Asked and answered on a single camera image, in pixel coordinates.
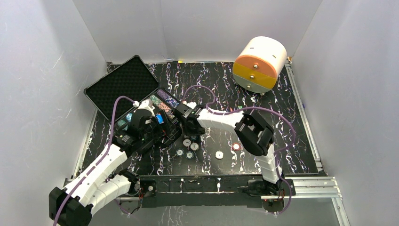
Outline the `white chip lone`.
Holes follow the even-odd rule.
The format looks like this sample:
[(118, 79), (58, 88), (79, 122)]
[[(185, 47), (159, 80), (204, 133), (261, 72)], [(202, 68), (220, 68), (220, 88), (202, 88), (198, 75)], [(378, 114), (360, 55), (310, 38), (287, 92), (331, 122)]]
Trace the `white chip lone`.
[(222, 151), (215, 152), (216, 159), (221, 160), (223, 158), (223, 156), (224, 156), (224, 154)]

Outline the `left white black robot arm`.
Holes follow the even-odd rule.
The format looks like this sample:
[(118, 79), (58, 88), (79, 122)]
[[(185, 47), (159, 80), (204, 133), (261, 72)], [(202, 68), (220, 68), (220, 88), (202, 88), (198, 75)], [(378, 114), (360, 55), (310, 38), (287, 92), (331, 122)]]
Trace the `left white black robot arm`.
[(112, 120), (108, 144), (72, 182), (49, 194), (49, 216), (55, 226), (87, 226), (105, 205), (121, 195), (143, 196), (139, 175), (123, 169), (112, 172), (132, 153), (168, 146), (181, 136), (173, 110), (139, 107), (130, 120)]

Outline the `blue small blind button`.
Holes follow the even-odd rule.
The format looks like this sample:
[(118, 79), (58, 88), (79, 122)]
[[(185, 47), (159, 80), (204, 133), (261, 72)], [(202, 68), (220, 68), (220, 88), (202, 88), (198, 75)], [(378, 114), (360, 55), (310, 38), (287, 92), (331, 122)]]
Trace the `blue small blind button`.
[(156, 114), (157, 120), (159, 124), (163, 124), (164, 123), (164, 119), (162, 117), (162, 115), (160, 113)]

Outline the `blue 50 chip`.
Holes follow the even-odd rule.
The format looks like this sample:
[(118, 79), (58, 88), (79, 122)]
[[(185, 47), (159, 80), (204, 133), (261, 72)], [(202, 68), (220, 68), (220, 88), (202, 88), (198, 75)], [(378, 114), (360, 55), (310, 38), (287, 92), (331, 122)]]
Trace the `blue 50 chip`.
[(184, 155), (184, 151), (183, 151), (182, 149), (178, 149), (178, 150), (176, 151), (176, 155), (177, 155), (177, 156), (183, 156), (183, 155)]
[(187, 159), (192, 159), (192, 158), (194, 157), (194, 153), (191, 152), (191, 151), (188, 151), (188, 152), (185, 154), (185, 157), (186, 157)]

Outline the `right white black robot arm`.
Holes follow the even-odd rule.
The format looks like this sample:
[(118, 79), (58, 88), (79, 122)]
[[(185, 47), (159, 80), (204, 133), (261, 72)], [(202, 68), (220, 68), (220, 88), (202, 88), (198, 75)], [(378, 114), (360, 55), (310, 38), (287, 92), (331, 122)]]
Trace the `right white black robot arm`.
[(238, 109), (232, 112), (219, 111), (198, 105), (194, 108), (180, 103), (174, 110), (188, 136), (203, 135), (206, 128), (235, 133), (243, 148), (256, 157), (262, 179), (248, 182), (250, 195), (278, 195), (284, 188), (282, 169), (274, 151), (274, 130), (254, 109)]

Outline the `white 1 chip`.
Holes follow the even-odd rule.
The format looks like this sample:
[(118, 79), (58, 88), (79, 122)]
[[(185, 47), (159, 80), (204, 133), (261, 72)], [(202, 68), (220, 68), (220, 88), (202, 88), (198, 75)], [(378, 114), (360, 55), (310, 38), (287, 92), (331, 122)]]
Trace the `white 1 chip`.
[(197, 151), (199, 149), (199, 144), (195, 142), (191, 143), (190, 149), (193, 151)]
[(191, 141), (190, 139), (184, 139), (184, 140), (183, 140), (183, 145), (184, 145), (185, 147), (190, 147), (191, 144), (192, 144), (192, 141)]

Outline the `red poker chip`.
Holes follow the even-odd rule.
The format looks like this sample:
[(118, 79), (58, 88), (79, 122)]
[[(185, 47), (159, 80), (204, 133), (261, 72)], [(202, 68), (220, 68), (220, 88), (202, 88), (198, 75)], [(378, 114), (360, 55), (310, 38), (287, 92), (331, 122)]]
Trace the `red poker chip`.
[(241, 151), (241, 145), (239, 143), (233, 143), (231, 148), (234, 151)]

